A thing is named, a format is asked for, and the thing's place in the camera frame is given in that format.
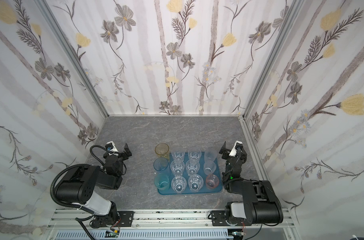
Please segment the blue frosted glass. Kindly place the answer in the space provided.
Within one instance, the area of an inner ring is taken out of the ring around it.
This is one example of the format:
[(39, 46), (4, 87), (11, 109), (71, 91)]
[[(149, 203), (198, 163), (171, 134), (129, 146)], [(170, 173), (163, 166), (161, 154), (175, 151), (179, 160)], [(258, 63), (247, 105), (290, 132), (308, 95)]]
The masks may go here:
[(166, 158), (158, 158), (154, 161), (153, 167), (156, 174), (170, 175), (169, 160)]

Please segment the teal plastic tray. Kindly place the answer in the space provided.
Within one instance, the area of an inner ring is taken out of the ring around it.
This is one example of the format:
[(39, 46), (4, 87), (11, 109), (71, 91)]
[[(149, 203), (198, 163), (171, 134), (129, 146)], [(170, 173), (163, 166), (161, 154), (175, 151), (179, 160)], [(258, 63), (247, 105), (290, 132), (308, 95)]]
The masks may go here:
[[(186, 187), (186, 190), (181, 194), (212, 194), (212, 193), (218, 193), (222, 190), (223, 184), (221, 183), (221, 180), (220, 180), (220, 185), (215, 189), (210, 190), (206, 187), (207, 175), (205, 175), (205, 173), (204, 173), (204, 163), (205, 163), (204, 152), (202, 152), (202, 156), (199, 161), (200, 169), (199, 169), (198, 173), (195, 175), (188, 176), (188, 174), (186, 172), (186, 162), (188, 160), (189, 160), (189, 156), (188, 156), (188, 153), (186, 153), (185, 159), (184, 159), (185, 170), (184, 170), (184, 174), (182, 176), (187, 180), (187, 187)], [(217, 175), (220, 179), (219, 166), (218, 166), (217, 159), (214, 162), (217, 164), (217, 169), (215, 170), (214, 174)], [(170, 187), (169, 187), (169, 189), (166, 191), (159, 191), (159, 190), (157, 190), (157, 191), (162, 195), (177, 195), (177, 193), (174, 192), (171, 188), (171, 181), (174, 177), (175, 176), (171, 173), (171, 170), (170, 170), (170, 175), (169, 175)]]

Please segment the green frosted glass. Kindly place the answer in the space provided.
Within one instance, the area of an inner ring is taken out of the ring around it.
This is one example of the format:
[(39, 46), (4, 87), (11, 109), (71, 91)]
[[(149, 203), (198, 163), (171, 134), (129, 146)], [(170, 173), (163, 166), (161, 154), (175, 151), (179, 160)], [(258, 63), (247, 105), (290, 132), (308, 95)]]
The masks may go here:
[(159, 191), (166, 191), (170, 187), (169, 175), (160, 173), (154, 178), (154, 185)]

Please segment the white frosted glass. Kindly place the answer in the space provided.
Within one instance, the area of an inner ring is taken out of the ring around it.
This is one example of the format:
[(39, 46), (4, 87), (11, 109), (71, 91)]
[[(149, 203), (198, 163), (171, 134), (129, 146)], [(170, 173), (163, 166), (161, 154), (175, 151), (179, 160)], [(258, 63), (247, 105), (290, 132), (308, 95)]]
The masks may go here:
[(218, 152), (213, 149), (209, 148), (204, 152), (204, 160), (205, 162), (214, 162), (217, 158)]
[(207, 161), (204, 163), (204, 173), (205, 175), (209, 176), (214, 174), (215, 170), (217, 169), (217, 164), (213, 161)]

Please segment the pink transparent glass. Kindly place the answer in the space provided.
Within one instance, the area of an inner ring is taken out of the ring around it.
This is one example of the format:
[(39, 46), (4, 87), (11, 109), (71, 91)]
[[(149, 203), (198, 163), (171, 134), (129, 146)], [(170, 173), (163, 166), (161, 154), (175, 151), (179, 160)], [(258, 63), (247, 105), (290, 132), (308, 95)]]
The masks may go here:
[(210, 174), (206, 177), (206, 187), (210, 190), (217, 188), (220, 185), (220, 179), (215, 174)]

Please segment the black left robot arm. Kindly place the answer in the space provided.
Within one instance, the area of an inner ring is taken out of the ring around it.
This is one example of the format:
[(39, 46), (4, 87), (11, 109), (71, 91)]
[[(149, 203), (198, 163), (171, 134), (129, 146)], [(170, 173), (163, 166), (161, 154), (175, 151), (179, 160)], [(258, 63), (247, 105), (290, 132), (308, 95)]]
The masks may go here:
[(93, 145), (90, 154), (99, 165), (76, 164), (62, 170), (50, 187), (52, 200), (60, 206), (83, 210), (90, 214), (86, 219), (77, 219), (83, 224), (90, 221), (94, 229), (100, 227), (129, 227), (133, 212), (118, 211), (116, 203), (99, 195), (95, 188), (117, 190), (127, 172), (125, 160), (132, 156), (128, 145), (119, 151), (114, 142), (105, 146)]

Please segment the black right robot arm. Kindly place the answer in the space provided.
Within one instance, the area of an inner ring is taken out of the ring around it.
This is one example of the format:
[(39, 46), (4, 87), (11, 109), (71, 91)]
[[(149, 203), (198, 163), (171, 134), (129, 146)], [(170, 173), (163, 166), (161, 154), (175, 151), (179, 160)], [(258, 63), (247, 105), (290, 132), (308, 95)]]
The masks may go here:
[(242, 196), (241, 202), (228, 202), (223, 211), (211, 211), (208, 219), (214, 227), (251, 226), (262, 224), (274, 227), (281, 224), (284, 214), (280, 200), (266, 180), (247, 180), (241, 177), (247, 161), (243, 143), (236, 141), (232, 149), (223, 144), (219, 154), (226, 160), (221, 184), (231, 194)]

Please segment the clear faceted glass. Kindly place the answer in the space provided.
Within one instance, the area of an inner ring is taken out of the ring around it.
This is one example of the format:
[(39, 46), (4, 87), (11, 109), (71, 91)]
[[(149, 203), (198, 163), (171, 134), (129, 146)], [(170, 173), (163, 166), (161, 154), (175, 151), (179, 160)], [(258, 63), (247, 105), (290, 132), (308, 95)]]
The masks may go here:
[(184, 161), (186, 151), (184, 148), (175, 147), (172, 149), (171, 154), (174, 161)]
[(186, 162), (186, 172), (188, 176), (197, 174), (199, 169), (200, 169), (200, 163), (197, 160), (192, 159)]
[(188, 156), (189, 156), (189, 160), (192, 160), (192, 161), (200, 161), (201, 159), (201, 156), (202, 156), (202, 152), (199, 148), (190, 148), (188, 150)]
[(186, 190), (187, 180), (183, 176), (176, 176), (171, 181), (171, 188), (177, 194), (181, 194)]
[(185, 170), (185, 163), (182, 160), (174, 160), (173, 162), (170, 163), (170, 170), (171, 173), (177, 177), (177, 176), (182, 176), (184, 174), (184, 170)]

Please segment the yellow transparent glass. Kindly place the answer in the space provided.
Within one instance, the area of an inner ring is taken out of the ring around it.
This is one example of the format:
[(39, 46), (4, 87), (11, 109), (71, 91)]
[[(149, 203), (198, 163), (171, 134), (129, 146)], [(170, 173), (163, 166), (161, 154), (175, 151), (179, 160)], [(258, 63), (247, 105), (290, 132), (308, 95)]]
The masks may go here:
[(159, 158), (165, 158), (169, 161), (170, 148), (168, 144), (160, 143), (155, 147), (154, 151)]

